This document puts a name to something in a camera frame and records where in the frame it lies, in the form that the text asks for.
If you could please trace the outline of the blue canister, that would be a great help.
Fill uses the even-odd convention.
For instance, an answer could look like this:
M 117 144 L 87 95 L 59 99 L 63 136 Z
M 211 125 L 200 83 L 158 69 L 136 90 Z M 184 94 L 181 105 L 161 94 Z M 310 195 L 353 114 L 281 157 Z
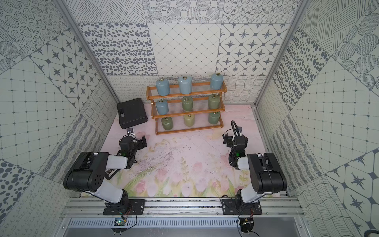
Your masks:
M 192 93 L 192 77 L 182 76 L 178 78 L 180 93 L 187 95 Z
M 156 88 L 159 96 L 167 96 L 170 94 L 169 81 L 165 78 L 160 78 L 156 81 Z
M 168 101 L 161 99 L 156 102 L 156 109 L 159 115 L 166 115 L 169 112 Z
M 224 76 L 220 73 L 211 75 L 210 86 L 213 90 L 220 90 L 223 86 Z

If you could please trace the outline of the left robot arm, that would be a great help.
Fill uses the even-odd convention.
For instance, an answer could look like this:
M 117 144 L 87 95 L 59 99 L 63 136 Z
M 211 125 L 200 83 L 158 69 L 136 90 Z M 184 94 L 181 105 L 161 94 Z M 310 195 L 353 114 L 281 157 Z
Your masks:
M 108 152 L 80 153 L 63 180 L 64 188 L 87 192 L 114 205 L 128 206 L 127 192 L 112 185 L 106 177 L 106 171 L 131 169 L 137 163 L 137 151 L 147 147 L 146 136 L 138 140 L 133 135 L 125 135 L 119 145 L 117 155 Z

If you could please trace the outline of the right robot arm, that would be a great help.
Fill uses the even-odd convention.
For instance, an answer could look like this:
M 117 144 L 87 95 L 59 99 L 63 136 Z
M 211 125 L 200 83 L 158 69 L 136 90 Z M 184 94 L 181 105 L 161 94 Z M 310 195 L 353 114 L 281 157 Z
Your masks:
M 266 195 L 276 194 L 287 189 L 287 180 L 275 154 L 246 154 L 248 138 L 243 135 L 223 135 L 224 144 L 231 148 L 229 165 L 237 170 L 249 171 L 251 183 L 240 189 L 236 196 L 237 204 L 257 203 Z

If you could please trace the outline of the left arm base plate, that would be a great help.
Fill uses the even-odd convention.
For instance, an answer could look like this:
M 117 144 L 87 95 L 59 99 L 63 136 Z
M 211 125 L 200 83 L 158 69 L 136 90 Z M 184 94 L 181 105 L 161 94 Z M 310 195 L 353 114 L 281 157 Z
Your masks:
M 127 204 L 120 203 L 105 203 L 103 215 L 142 215 L 145 208 L 145 199 L 129 199 Z

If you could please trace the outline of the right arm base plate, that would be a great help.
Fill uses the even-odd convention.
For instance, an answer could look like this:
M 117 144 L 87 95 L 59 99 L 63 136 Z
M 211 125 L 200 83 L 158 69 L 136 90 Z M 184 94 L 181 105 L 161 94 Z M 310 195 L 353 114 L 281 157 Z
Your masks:
M 262 215 L 262 209 L 259 202 L 237 204 L 234 199 L 221 199 L 222 210 L 224 215 Z

